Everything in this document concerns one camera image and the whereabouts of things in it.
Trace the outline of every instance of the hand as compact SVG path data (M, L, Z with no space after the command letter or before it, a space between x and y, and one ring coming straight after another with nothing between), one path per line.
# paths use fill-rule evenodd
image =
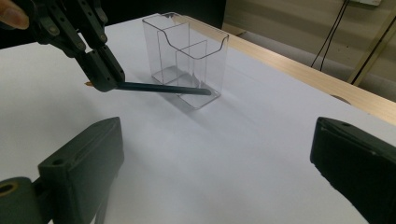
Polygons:
M11 0L0 0L0 21L22 30L29 26L29 17Z

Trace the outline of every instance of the robotic arm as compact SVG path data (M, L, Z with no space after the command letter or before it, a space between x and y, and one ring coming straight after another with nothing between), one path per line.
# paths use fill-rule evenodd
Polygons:
M106 45L107 16L100 0L13 0L28 15L29 31L39 44L61 49L75 58L99 91L156 91L210 95L207 89L125 82L125 74ZM78 35L84 36L92 51Z

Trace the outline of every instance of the white tabletop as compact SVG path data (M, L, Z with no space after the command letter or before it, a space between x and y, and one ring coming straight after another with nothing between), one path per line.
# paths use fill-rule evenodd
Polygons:
M127 80L152 82L141 20L106 33ZM38 178L52 152L120 117L125 163L107 223L367 223L309 161L316 119L396 145L395 126L235 49L222 96L199 110L174 94L101 93L86 81L55 47L0 50L0 179Z

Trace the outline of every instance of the black cable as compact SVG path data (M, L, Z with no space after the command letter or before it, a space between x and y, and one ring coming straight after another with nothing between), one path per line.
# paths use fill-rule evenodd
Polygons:
M345 8L347 7L347 4L349 3L349 0L345 0L343 5L340 8L340 11L338 12L337 18L335 19L334 23L332 24L332 29L330 30L330 32L327 34L327 37L322 45L322 47L320 48L317 56L315 57L315 60L312 62L311 67L314 66L318 56L320 55L320 53L323 51L323 48L326 46L327 41L329 40L330 36L335 32L334 27L336 26L337 22L339 23L340 21L340 17L343 13L343 11L345 11Z
M341 22L341 19L343 19L343 17L344 17L344 12L345 12L346 9L347 9L347 5L348 5L349 1L350 1L350 0L346 0L345 3L343 4L343 6L344 6L344 8L342 9L343 12L341 13L340 19L338 20L337 24L335 25L334 31L332 32L332 36L331 36L330 39L329 39L329 44L327 45L326 51L325 51L325 53L324 53L324 55L323 55L322 63L320 64L320 71L321 71L322 68L323 68L324 60L326 59L327 52L329 51L330 44L332 43L332 37L334 36L335 31L337 30L338 25L339 25L340 22Z

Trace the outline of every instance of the acrylic organizer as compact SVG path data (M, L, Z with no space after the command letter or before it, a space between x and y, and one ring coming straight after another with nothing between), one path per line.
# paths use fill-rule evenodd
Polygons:
M210 96L179 94L194 108L221 95L228 34L189 17L143 19L151 75L163 85L204 88Z

